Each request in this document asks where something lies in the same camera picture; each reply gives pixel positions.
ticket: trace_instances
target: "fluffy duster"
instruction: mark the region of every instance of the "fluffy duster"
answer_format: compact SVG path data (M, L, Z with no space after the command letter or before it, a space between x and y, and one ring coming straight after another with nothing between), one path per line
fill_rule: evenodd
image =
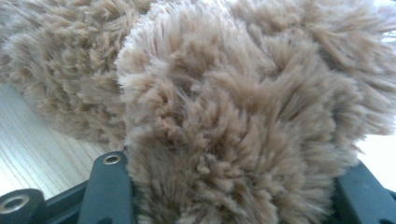
M395 12L372 1L0 5L0 78L126 145L141 224L320 223L354 143L391 131Z

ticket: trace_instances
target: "faux fur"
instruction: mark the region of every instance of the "faux fur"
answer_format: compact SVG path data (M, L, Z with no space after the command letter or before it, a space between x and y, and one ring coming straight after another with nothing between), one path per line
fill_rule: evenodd
M363 0L19 0L0 78L127 146L141 224L320 223L354 143L391 131L395 29Z

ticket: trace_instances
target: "screw hole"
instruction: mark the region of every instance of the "screw hole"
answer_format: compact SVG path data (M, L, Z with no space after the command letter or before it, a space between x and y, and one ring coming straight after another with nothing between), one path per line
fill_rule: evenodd
M394 222L392 222L392 221L389 221L389 220L387 220L387 219L380 219L379 220L379 223L380 224L395 224Z
M112 164L116 164L120 160L121 160L121 157L119 155L109 155L109 156L105 157L105 159L103 160L103 163L106 165L112 165Z
M9 214L20 210L29 202L29 196L17 195L0 203L0 214Z
M100 219L96 224L112 224L112 223L113 223L113 219L109 217L105 217Z

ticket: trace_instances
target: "metal ring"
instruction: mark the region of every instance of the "metal ring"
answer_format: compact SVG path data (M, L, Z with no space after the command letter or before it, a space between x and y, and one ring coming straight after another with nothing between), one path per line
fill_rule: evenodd
M0 203L0 214L9 214L23 208L30 200L30 197L26 194L16 195L10 197Z
M116 164L121 161L121 156L119 155L109 155L103 159L103 163L106 165Z

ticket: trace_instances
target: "black plastic bracket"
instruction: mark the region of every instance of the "black plastic bracket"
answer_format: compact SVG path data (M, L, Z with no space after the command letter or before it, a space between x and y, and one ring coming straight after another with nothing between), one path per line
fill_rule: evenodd
M0 197L1 224L135 224L133 181L122 152L93 164L88 181L47 201L37 189ZM334 214L326 224L396 224L396 194L360 163L335 181Z

